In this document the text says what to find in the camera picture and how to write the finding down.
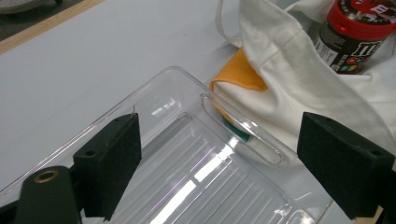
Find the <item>screw hole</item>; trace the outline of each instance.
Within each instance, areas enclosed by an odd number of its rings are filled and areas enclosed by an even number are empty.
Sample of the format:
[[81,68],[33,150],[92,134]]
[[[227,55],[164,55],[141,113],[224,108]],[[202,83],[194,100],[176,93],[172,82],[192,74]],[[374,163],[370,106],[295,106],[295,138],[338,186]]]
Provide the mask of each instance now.
[[381,153],[379,151],[369,151],[372,155],[380,156]]
[[94,154],[95,154],[95,151],[93,151],[93,150],[89,150],[85,153],[85,155],[87,155],[87,156],[93,156]]
[[59,175],[59,171],[57,170],[49,170],[43,172],[35,177],[35,182],[38,184],[46,183],[54,179],[56,176]]

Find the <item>white countertop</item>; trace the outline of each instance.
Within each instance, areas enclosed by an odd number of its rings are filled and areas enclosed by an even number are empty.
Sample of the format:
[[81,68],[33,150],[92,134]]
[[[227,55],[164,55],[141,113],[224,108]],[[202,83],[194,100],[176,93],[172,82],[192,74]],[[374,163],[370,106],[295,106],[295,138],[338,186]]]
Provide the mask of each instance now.
[[[237,2],[223,9],[231,32]],[[0,189],[165,67],[208,83],[236,52],[216,4],[107,0],[0,55]]]

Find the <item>red jar lid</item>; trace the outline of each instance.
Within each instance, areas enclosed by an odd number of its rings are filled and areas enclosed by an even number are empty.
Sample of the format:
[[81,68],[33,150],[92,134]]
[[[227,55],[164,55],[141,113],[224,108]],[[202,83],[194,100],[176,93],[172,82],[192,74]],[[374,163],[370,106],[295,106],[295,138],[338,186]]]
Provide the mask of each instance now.
[[330,26],[361,40],[385,39],[396,30],[396,1],[337,0],[328,15]]

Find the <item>clear plastic tray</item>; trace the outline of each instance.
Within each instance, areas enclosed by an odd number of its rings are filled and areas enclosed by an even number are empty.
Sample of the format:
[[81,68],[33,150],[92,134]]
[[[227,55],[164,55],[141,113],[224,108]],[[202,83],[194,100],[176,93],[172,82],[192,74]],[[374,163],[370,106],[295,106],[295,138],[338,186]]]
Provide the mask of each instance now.
[[[215,107],[269,156],[228,130]],[[139,114],[143,159],[109,223],[306,224],[319,220],[331,202],[293,151],[187,72],[170,67],[2,189],[0,206],[18,199],[28,175],[51,165],[70,167],[72,155],[96,133],[133,112]]]

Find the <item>jar label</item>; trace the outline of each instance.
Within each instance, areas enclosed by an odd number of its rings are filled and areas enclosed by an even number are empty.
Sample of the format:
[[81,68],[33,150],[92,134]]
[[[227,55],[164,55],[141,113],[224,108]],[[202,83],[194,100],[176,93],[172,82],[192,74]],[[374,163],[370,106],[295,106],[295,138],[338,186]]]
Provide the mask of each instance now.
[[315,48],[320,58],[340,74],[355,74],[383,40],[357,40],[337,33],[329,23],[319,31]]

